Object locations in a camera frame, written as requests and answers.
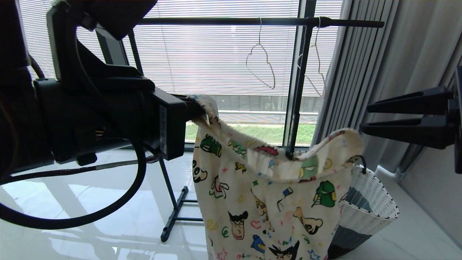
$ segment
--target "white tile floor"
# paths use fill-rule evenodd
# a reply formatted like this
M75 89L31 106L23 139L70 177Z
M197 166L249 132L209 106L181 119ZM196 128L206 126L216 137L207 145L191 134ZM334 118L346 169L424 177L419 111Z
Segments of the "white tile floor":
M98 164L134 158L129 150L99 154ZM192 154L166 162L173 190L195 198ZM46 169L71 168L76 164ZM189 260L207 259L204 226L178 223L166 243L162 229L173 209L160 166L149 164L141 189L129 203L95 223L65 230L37 230L0 222L1 260ZM117 200L131 185L136 166L12 183L0 188L2 203L46 218L82 216ZM462 259L462 251L393 181L377 174L400 207L400 218L343 259ZM180 216L200 217L197 206Z

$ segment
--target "gray curtain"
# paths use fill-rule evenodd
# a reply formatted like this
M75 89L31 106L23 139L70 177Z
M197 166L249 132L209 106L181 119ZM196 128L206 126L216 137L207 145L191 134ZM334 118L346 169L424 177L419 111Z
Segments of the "gray curtain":
M342 19L384 21L382 29L340 28L313 143L362 122L418 117L367 113L369 103L444 83L454 71L462 33L462 1L346 0ZM422 150L364 135L364 157L375 170L404 172Z

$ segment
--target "grass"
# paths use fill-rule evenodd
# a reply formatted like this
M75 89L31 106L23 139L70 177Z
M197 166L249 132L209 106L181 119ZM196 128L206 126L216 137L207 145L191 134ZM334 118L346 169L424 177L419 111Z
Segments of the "grass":
M254 136L270 144L282 144L284 134L283 125L234 124L231 126L242 133ZM296 144L298 146L309 146L311 144L315 128L315 124L300 124L297 131ZM194 142L196 139L196 133L197 125L191 123L186 124L186 140Z

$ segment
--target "blue star print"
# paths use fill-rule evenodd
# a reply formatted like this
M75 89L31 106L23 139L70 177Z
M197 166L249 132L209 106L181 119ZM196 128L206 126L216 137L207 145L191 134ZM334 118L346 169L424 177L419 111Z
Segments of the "blue star print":
M320 255L316 255L315 251L312 249L311 251L308 251L310 253L310 259L311 260L320 260L319 258L321 257Z

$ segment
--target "woven basket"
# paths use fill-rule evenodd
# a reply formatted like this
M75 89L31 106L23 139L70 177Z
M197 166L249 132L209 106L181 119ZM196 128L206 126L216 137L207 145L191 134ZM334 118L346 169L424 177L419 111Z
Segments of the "woven basket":
M353 166L350 190L343 201L339 225L328 258L342 256L397 219L398 206L372 171Z

